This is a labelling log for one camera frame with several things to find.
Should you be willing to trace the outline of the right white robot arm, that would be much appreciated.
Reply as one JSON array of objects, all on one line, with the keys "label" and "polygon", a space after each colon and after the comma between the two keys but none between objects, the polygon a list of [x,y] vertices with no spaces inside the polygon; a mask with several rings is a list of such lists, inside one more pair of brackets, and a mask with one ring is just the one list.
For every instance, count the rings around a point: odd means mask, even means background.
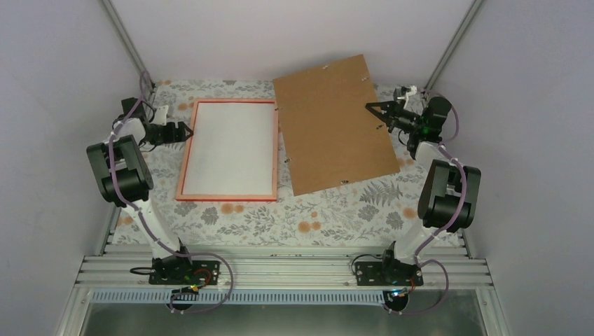
[{"label": "right white robot arm", "polygon": [[405,263],[422,267],[420,256],[439,235],[469,227],[476,212],[481,171],[463,165],[446,149],[443,126],[455,108],[442,96],[431,97],[420,114],[406,109],[403,100],[370,102],[366,109],[387,130],[407,135],[411,158],[427,170],[417,203],[418,221],[403,239],[393,243],[393,258],[379,267],[380,278],[396,285],[406,276]]}]

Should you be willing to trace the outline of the brown backing board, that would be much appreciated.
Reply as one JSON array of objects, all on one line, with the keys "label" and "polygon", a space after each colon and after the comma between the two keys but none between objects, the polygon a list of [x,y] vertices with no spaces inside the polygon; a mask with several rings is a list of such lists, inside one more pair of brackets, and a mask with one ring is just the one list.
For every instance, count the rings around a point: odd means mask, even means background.
[{"label": "brown backing board", "polygon": [[400,171],[385,124],[366,109],[378,100],[363,55],[274,79],[295,196]]}]

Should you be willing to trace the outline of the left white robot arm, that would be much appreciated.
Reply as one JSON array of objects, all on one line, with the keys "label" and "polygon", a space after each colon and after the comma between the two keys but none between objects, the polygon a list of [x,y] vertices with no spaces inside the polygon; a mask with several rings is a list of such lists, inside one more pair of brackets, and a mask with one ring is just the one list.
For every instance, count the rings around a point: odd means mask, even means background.
[{"label": "left white robot arm", "polygon": [[123,113],[107,139],[86,149],[97,187],[109,203],[137,221],[152,250],[148,274],[179,284],[190,281],[195,264],[151,199],[154,182],[141,146],[183,143],[193,136],[184,122],[167,121],[166,107],[154,108],[142,98],[121,102]]}]

